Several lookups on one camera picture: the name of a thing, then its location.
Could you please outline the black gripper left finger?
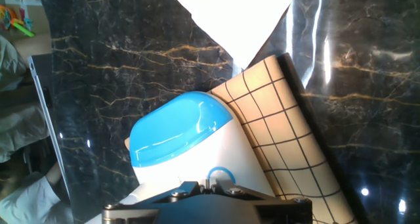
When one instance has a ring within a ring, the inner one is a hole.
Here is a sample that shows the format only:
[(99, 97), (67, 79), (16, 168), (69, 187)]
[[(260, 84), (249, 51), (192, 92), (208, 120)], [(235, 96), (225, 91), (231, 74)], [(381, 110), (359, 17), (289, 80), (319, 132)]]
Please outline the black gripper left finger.
[(104, 206), (102, 224), (155, 223), (164, 208), (176, 202), (201, 194), (201, 185), (185, 181), (179, 186), (145, 184), (119, 203)]

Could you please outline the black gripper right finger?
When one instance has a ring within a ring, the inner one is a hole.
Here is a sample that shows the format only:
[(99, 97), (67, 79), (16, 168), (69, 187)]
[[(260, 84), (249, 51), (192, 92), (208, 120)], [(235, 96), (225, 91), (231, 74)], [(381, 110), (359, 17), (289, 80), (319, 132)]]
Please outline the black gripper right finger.
[(312, 201), (308, 198), (281, 200), (235, 185), (231, 180), (217, 180), (215, 213), (227, 223), (311, 223)]

